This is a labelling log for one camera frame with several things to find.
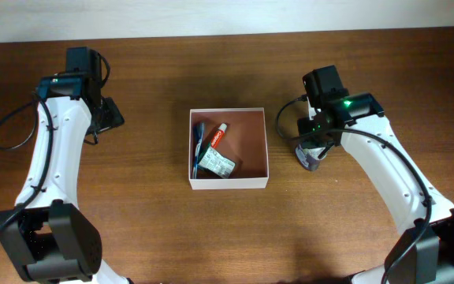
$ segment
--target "white box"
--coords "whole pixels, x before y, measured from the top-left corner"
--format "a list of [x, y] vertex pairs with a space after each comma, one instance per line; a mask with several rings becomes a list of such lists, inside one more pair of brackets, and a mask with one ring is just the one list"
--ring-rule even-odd
[[[221, 123], [227, 130], [216, 150], [236, 163], [229, 178], [219, 176], [192, 178], [195, 141], [192, 127], [204, 121], [203, 148], [211, 141]], [[269, 180], [266, 116], [263, 107], [190, 110], [188, 180], [192, 189], [264, 189]]]

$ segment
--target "toothpaste tube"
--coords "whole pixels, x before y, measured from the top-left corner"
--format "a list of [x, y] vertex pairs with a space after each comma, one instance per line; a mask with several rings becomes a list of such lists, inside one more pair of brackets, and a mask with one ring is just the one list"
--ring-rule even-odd
[[220, 127], [218, 127], [217, 132], [214, 134], [213, 139], [211, 140], [210, 146], [215, 149], [218, 144], [220, 144], [220, 139], [224, 136], [225, 131], [227, 130], [227, 125], [222, 123]]

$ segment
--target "wood grain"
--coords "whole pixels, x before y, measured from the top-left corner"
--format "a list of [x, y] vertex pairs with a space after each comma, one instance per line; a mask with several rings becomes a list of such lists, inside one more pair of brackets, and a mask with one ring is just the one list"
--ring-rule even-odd
[[[88, 45], [110, 61], [103, 89], [125, 116], [84, 146], [80, 208], [102, 235], [104, 259], [136, 283], [291, 282], [342, 277], [381, 264], [398, 236], [356, 161], [334, 149], [303, 170], [274, 131], [300, 78], [335, 64], [352, 93], [369, 91], [402, 145], [454, 202], [454, 28], [0, 44], [0, 118], [39, 78]], [[197, 191], [187, 179], [191, 108], [264, 107], [270, 179], [264, 190]], [[295, 133], [305, 105], [282, 125]], [[32, 113], [10, 122], [27, 135]], [[0, 210], [11, 208], [32, 143], [0, 152]], [[0, 281], [19, 282], [0, 246]]]

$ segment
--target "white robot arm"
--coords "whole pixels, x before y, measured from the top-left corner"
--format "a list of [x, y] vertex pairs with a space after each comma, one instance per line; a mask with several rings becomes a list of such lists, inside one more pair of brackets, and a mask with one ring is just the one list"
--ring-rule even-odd
[[350, 97], [335, 66], [308, 73], [303, 83], [307, 94], [293, 102], [307, 100], [309, 117], [297, 123], [300, 136], [289, 138], [299, 141], [302, 166], [317, 170], [326, 152], [342, 145], [373, 182], [401, 235], [385, 265], [347, 283], [454, 283], [454, 204], [400, 145], [378, 102], [367, 93]]
[[[97, 144], [98, 133], [124, 123], [113, 100], [100, 94], [107, 81], [107, 76], [101, 79], [101, 60], [109, 74], [106, 59], [96, 51], [87, 47], [68, 49], [66, 72], [44, 77], [37, 87], [40, 104], [35, 149], [24, 187], [15, 201], [16, 208], [27, 206], [0, 228], [0, 242], [26, 282], [132, 283], [102, 260], [99, 232], [80, 213], [76, 197], [86, 134], [92, 134]], [[0, 211], [0, 225], [16, 210]], [[51, 233], [39, 233], [46, 225]]]

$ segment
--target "toothpaste packet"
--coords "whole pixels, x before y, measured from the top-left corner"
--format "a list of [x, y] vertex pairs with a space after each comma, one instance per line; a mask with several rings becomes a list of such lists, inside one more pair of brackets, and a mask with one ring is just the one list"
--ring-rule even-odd
[[224, 158], [217, 150], [208, 147], [206, 153], [204, 153], [203, 158], [199, 162], [199, 166], [211, 170], [221, 178], [229, 178], [229, 175], [233, 172], [236, 164], [233, 161]]

